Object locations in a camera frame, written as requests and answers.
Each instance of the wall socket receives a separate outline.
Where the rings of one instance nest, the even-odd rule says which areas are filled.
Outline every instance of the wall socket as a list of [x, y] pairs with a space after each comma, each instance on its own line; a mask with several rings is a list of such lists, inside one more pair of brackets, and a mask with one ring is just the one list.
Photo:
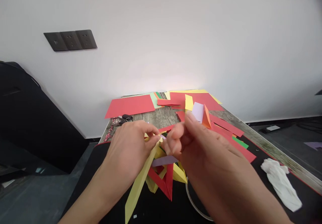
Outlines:
[[81, 50], [97, 48], [90, 29], [44, 33], [54, 51]]

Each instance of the white wall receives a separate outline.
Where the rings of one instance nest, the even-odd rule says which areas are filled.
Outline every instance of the white wall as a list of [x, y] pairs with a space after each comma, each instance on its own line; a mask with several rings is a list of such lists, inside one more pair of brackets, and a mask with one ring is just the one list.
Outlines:
[[[0, 0], [15, 61], [87, 137], [113, 98], [207, 89], [244, 121], [320, 115], [322, 0]], [[54, 52], [44, 32], [91, 29], [98, 49]]]

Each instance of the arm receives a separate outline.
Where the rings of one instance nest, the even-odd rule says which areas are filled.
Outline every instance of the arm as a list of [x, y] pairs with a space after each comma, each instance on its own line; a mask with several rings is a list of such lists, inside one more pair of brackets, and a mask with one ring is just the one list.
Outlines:
[[[148, 142], [144, 141], [145, 133], [150, 137]], [[59, 223], [98, 223], [132, 185], [159, 141], [158, 134], [155, 126], [144, 121], [119, 127], [102, 165]]]

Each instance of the wooden table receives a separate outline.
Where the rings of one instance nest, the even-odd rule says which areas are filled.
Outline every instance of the wooden table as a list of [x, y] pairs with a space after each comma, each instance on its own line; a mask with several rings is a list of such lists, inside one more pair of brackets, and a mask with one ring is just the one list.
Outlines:
[[[161, 93], [163, 99], [167, 99], [164, 93]], [[171, 107], [166, 106], [159, 109], [156, 109], [152, 112], [147, 113], [141, 113], [133, 115], [133, 120], [144, 120], [146, 122], [149, 122], [156, 126], [158, 129], [164, 128], [173, 124], [176, 124], [179, 122], [175, 112], [179, 110], [171, 109]], [[247, 137], [249, 140], [251, 140], [253, 143], [255, 143], [258, 147], [263, 149], [268, 155], [272, 156], [274, 159], [279, 161], [281, 164], [286, 165], [291, 169], [291, 171], [300, 178], [303, 182], [305, 182], [307, 185], [309, 185], [312, 189], [314, 189], [316, 192], [320, 193], [322, 195], [322, 181], [316, 178], [313, 174], [311, 174], [309, 171], [304, 169], [302, 166], [300, 166], [298, 163], [296, 163], [293, 159], [291, 159], [289, 156], [284, 154], [281, 150], [279, 150], [277, 147], [275, 147], [272, 143], [267, 141], [265, 138], [263, 138], [261, 135], [259, 135], [256, 131], [254, 131], [252, 128], [247, 126], [245, 123], [243, 123], [240, 119], [238, 119], [236, 116], [234, 116], [232, 113], [227, 111], [226, 109], [224, 111], [209, 111], [212, 115], [215, 115], [217, 117], [220, 117], [224, 119], [225, 121], [231, 123], [232, 125], [236, 126], [240, 130], [244, 131], [244, 136]], [[110, 129], [112, 124], [112, 121], [109, 121], [107, 124], [107, 127], [100, 139], [99, 143], [104, 142], [105, 136]]]

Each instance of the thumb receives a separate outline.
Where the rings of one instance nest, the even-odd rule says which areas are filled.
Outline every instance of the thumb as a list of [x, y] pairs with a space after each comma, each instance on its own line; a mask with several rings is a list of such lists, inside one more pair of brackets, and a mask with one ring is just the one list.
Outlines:
[[160, 138], [161, 138], [160, 135], [154, 135], [150, 137], [150, 139], [145, 143], [149, 153], [155, 147], [155, 144], [160, 140]]
[[205, 150], [208, 150], [210, 147], [209, 142], [214, 138], [212, 132], [197, 121], [195, 116], [191, 111], [187, 111], [185, 114], [185, 126], [189, 133], [197, 140], [198, 144], [203, 147]]

